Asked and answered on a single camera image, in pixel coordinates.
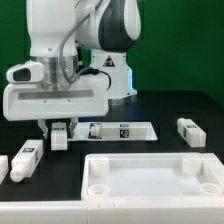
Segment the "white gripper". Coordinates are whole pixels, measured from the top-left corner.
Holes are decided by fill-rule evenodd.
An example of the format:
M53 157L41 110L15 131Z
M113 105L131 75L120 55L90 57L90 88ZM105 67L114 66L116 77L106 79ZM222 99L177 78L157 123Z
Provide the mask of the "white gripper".
M3 92L3 115L9 121L38 120L47 138L48 127L41 119L71 118L70 138L73 138L78 118L103 116L108 110L106 75L82 75L65 90L44 90L44 66L28 61L11 67L6 78L9 84Z

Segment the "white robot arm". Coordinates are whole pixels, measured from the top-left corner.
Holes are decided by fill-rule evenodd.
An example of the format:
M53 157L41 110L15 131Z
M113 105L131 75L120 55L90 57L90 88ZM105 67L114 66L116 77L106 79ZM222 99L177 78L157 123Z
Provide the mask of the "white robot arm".
M137 0L26 0L31 59L11 67L3 93L9 121L104 116L110 78L78 67L78 50L125 53L140 36Z

